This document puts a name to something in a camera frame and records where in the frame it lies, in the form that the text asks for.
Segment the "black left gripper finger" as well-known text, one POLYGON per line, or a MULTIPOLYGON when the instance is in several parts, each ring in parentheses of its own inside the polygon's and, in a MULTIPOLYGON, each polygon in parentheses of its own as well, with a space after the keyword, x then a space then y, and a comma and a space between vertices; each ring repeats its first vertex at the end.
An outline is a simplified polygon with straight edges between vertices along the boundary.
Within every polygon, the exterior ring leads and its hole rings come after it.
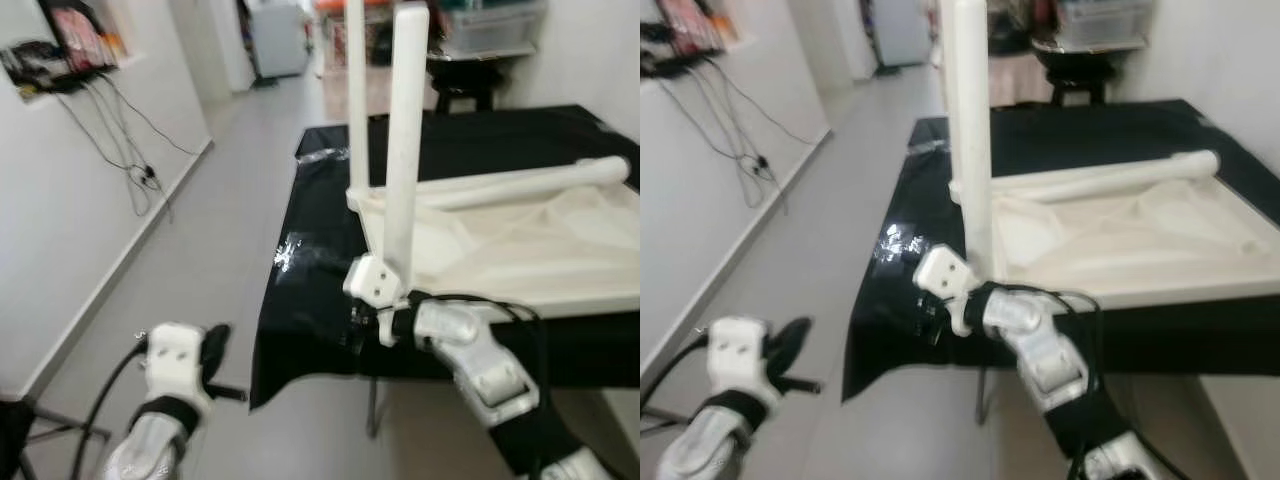
POLYGON ((801 353, 813 328, 813 317, 795 317, 786 323, 765 343, 765 375, 783 376, 801 353))
POLYGON ((230 324, 216 324, 204 332, 204 384, 218 375, 227 356, 227 346, 233 334, 230 324))

